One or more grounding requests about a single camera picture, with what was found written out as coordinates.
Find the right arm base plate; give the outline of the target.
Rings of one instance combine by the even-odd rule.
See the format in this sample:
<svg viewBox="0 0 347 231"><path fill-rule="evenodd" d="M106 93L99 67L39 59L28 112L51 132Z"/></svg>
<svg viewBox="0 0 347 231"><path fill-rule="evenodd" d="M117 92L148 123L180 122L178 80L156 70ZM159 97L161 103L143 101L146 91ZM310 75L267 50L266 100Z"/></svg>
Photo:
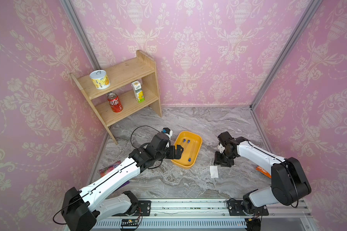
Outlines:
<svg viewBox="0 0 347 231"><path fill-rule="evenodd" d="M230 216L251 216L260 218L261 216L268 216L269 211L266 206L257 208L245 208L242 200L230 198L226 201L226 208Z"/></svg>

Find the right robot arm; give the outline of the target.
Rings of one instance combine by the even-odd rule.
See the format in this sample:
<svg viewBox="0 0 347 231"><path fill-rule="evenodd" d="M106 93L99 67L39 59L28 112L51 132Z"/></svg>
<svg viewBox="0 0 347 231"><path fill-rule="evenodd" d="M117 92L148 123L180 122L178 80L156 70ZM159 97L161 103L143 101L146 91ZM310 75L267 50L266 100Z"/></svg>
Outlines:
<svg viewBox="0 0 347 231"><path fill-rule="evenodd" d="M258 215L266 205L291 206L311 193L311 186L300 162L272 154L244 137L233 138L228 132L218 135L218 151L214 164L232 167L237 157L246 158L271 175L271 186L254 190L243 196L242 209L247 215Z"/></svg>

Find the yellow plastic basin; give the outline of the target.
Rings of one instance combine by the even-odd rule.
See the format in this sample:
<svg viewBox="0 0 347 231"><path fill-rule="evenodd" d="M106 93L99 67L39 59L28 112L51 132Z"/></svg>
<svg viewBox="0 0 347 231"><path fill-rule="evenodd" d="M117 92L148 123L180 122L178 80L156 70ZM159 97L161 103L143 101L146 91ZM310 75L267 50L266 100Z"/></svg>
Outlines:
<svg viewBox="0 0 347 231"><path fill-rule="evenodd" d="M190 140L190 144L188 145L188 151L190 152L190 149L191 149L191 146L192 146L192 142L193 141L196 141L196 146L195 146L195 149L194 149L194 155L191 159L191 162L188 162L188 158L189 158L189 152L188 152L188 156L186 157L185 160L171 160L171 162L176 165L176 166L179 166L183 169L190 169L196 162L196 159L198 157L198 154L199 154L199 151L200 151L200 148L201 148L201 145L202 145L202 137L197 135L197 134L194 134L192 132L189 132L189 131L182 131L174 145L180 145L180 143L182 142L183 139L186 139L186 140Z"/></svg>

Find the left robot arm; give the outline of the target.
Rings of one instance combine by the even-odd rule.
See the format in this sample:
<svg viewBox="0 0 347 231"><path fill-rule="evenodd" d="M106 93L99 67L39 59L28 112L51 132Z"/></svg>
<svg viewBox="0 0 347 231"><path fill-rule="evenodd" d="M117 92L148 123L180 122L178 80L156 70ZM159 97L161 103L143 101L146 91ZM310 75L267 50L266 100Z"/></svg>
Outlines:
<svg viewBox="0 0 347 231"><path fill-rule="evenodd" d="M171 144L172 131L164 128L149 143L135 148L114 170L81 189L70 188L64 196L59 214L71 231L89 231L97 222L116 214L135 214L138 199L126 191L108 199L114 191L138 176L157 161L180 159L184 148Z"/></svg>

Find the white wiping cloth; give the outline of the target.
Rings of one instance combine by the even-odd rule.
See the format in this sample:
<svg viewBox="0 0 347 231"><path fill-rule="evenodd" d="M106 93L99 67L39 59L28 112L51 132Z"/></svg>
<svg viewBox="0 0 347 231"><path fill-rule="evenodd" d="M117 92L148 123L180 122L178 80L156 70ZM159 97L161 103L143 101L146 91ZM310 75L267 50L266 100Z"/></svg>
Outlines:
<svg viewBox="0 0 347 231"><path fill-rule="evenodd" d="M212 179L219 178L218 166L210 166L210 176L211 176Z"/></svg>

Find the test tube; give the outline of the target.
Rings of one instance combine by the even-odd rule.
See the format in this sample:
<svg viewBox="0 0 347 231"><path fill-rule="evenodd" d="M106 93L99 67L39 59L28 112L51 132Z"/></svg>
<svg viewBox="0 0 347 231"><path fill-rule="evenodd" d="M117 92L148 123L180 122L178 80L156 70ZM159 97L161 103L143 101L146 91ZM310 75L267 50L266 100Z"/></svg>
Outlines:
<svg viewBox="0 0 347 231"><path fill-rule="evenodd" d="M180 154L180 158L182 157L184 151L185 151L185 147L187 145L187 140L186 139L183 139L182 142L180 143L180 146L178 147L178 151L179 151L179 154Z"/></svg>
<svg viewBox="0 0 347 231"><path fill-rule="evenodd" d="M190 152L189 152L189 158L188 158L188 162L191 162L191 159L192 159L192 157L193 157L193 155L194 155L194 149L195 149L195 146L196 146L196 141L193 141L192 142L192 146L191 146L191 149L190 149Z"/></svg>
<svg viewBox="0 0 347 231"><path fill-rule="evenodd" d="M188 156L188 145L190 144L190 140L187 140L187 145L186 145L186 147L185 147L185 151L184 151L184 153L183 153L183 155L182 155L182 157L181 157L181 160L185 160L186 159L186 157Z"/></svg>

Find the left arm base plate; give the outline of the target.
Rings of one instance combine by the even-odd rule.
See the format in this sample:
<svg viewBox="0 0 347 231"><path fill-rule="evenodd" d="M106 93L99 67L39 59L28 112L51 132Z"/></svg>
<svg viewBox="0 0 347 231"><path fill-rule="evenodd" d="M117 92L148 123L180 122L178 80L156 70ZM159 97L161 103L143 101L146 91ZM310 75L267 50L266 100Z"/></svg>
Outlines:
<svg viewBox="0 0 347 231"><path fill-rule="evenodd" d="M125 212L126 216L149 216L151 209L150 200L139 200L132 203L130 208Z"/></svg>

